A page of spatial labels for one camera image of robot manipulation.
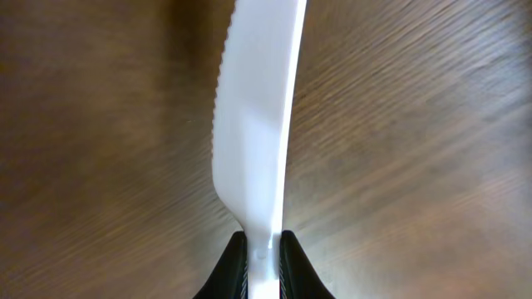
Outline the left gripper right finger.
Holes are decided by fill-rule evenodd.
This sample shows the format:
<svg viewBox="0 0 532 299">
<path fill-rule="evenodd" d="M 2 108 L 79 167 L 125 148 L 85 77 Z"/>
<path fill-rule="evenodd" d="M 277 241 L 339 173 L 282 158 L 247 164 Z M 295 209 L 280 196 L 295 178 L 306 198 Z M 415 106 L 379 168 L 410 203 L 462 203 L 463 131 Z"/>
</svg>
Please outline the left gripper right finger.
<svg viewBox="0 0 532 299">
<path fill-rule="evenodd" d="M 290 230 L 280 239 L 279 281 L 281 299 L 334 299 Z"/>
</svg>

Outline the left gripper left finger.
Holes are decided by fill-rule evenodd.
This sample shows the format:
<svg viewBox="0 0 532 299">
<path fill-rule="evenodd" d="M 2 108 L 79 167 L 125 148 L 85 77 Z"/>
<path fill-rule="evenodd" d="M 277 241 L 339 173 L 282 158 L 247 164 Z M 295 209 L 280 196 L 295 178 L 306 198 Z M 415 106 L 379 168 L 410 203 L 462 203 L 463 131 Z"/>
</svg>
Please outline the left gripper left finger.
<svg viewBox="0 0 532 299">
<path fill-rule="evenodd" d="M 233 233 L 209 278 L 194 299 L 247 299 L 247 253 L 245 233 Z"/>
</svg>

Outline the pink plastic knife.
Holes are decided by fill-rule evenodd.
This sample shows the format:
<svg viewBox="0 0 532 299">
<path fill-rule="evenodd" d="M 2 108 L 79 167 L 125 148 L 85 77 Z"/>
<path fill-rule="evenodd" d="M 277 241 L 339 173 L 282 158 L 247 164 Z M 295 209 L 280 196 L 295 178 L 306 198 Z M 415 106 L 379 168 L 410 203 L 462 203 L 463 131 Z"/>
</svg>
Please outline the pink plastic knife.
<svg viewBox="0 0 532 299">
<path fill-rule="evenodd" d="M 305 0 L 237 0 L 215 89 L 212 179 L 243 228 L 248 296 L 280 296 L 288 136 Z"/>
</svg>

